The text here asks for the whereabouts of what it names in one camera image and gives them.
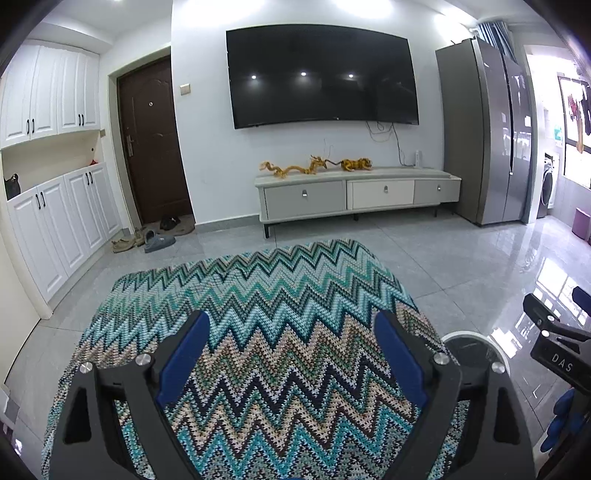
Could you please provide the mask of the right blue white gloved hand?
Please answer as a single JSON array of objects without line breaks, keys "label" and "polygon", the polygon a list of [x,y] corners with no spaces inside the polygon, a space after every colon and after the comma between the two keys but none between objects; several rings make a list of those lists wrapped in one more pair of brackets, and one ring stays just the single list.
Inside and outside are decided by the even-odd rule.
[{"label": "right blue white gloved hand", "polygon": [[579,392],[576,389],[567,390],[555,403],[554,418],[546,430],[546,438],[540,446],[540,451],[546,453],[553,449],[563,433],[576,435],[585,423],[585,413],[575,406]]}]

